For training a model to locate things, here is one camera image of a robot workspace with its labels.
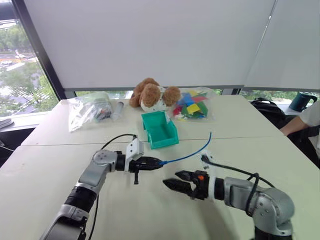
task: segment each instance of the clear plastic bag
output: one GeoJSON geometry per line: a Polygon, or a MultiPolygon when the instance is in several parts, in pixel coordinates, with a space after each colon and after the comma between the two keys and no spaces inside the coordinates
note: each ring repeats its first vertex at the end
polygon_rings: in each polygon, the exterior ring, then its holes
{"type": "Polygon", "coordinates": [[[170,117],[180,121],[213,121],[211,100],[217,96],[208,87],[180,88],[181,98],[170,111],[170,117]]]}
{"type": "Polygon", "coordinates": [[[95,92],[68,99],[69,132],[80,129],[87,123],[98,123],[110,118],[112,106],[106,92],[95,92]]]}

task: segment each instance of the black cable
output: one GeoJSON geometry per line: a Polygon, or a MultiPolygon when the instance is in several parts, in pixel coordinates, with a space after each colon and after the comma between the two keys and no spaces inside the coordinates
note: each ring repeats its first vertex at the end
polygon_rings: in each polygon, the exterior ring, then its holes
{"type": "MultiPolygon", "coordinates": [[[[116,136],[114,138],[112,138],[110,141],[108,141],[105,145],[103,145],[103,147],[101,148],[104,149],[106,146],[108,146],[112,141],[120,138],[120,137],[123,137],[123,136],[132,136],[133,139],[136,139],[137,138],[137,135],[135,134],[131,134],[131,133],[125,133],[125,134],[121,134],[119,136],[116,136]]],[[[96,197],[96,204],[95,204],[95,211],[94,211],[94,217],[93,217],[93,224],[92,224],[92,228],[91,228],[91,231],[90,231],[90,235],[89,235],[89,238],[88,240],[91,240],[92,238],[92,234],[94,234],[94,230],[95,230],[95,225],[96,225],[96,220],[97,220],[97,214],[98,214],[98,206],[99,206],[99,195],[96,197]]]]}
{"type": "Polygon", "coordinates": [[[112,138],[110,141],[108,141],[105,145],[103,145],[103,147],[101,148],[101,150],[104,149],[106,146],[108,146],[112,141],[114,141],[114,140],[116,140],[116,139],[118,139],[118,138],[120,138],[120,137],[123,137],[123,136],[132,136],[133,139],[136,139],[136,138],[137,138],[137,135],[135,135],[135,134],[131,134],[131,133],[121,134],[121,135],[119,135],[119,136],[116,136],[116,137],[112,138]]]}
{"type": "MultiPolygon", "coordinates": [[[[218,168],[229,169],[229,170],[233,170],[233,171],[236,171],[236,172],[239,172],[239,173],[242,173],[242,174],[249,175],[250,177],[247,180],[251,180],[252,178],[255,177],[255,173],[244,171],[244,170],[238,169],[238,168],[233,167],[233,166],[227,166],[227,165],[222,165],[222,164],[211,162],[206,155],[202,155],[201,160],[203,162],[205,162],[206,164],[209,164],[209,165],[212,165],[212,166],[215,166],[215,167],[218,167],[218,168]]],[[[266,184],[268,184],[272,188],[275,187],[271,182],[269,182],[268,180],[266,180],[266,179],[264,179],[264,178],[262,178],[260,176],[258,177],[258,179],[263,181],[263,182],[265,182],[266,184]]]]}
{"type": "Polygon", "coordinates": [[[96,220],[97,220],[97,214],[98,214],[98,205],[99,205],[99,195],[96,197],[95,211],[94,211],[94,217],[93,217],[93,224],[92,224],[92,228],[91,228],[91,231],[90,231],[90,235],[89,235],[88,240],[91,240],[92,234],[94,234],[95,225],[96,225],[96,220]]]}
{"type": "Polygon", "coordinates": [[[249,212],[249,207],[250,207],[250,203],[251,203],[251,200],[252,198],[254,197],[254,194],[257,190],[257,187],[258,187],[258,182],[259,182],[259,174],[256,172],[253,174],[254,177],[255,177],[255,181],[254,181],[254,184],[252,186],[252,189],[251,189],[251,192],[249,194],[249,197],[248,197],[248,200],[246,201],[246,204],[245,204],[245,213],[249,216],[249,217],[252,217],[252,214],[251,212],[249,212]]]}

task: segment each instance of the teddy bear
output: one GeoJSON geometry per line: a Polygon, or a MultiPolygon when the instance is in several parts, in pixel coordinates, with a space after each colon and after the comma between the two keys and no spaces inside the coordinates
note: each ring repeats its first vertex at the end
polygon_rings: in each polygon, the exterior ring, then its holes
{"type": "Polygon", "coordinates": [[[148,77],[135,87],[129,104],[133,108],[141,107],[147,113],[165,111],[174,105],[180,96],[178,87],[164,88],[148,77]]]}

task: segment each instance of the black bag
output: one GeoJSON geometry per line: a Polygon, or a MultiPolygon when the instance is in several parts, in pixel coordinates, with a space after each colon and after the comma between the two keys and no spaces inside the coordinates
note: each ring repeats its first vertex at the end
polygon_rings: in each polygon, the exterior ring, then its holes
{"type": "Polygon", "coordinates": [[[251,104],[278,129],[286,125],[286,114],[274,102],[258,97],[251,104]]]}

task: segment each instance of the mug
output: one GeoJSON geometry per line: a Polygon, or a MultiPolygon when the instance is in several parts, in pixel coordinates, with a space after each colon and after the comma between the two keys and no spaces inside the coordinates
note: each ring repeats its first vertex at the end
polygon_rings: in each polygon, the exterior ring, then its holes
{"type": "Polygon", "coordinates": [[[313,102],[316,102],[318,98],[315,95],[312,95],[310,92],[298,92],[291,102],[289,108],[292,110],[295,110],[297,112],[302,112],[307,104],[309,103],[310,99],[313,100],[313,102]]]}

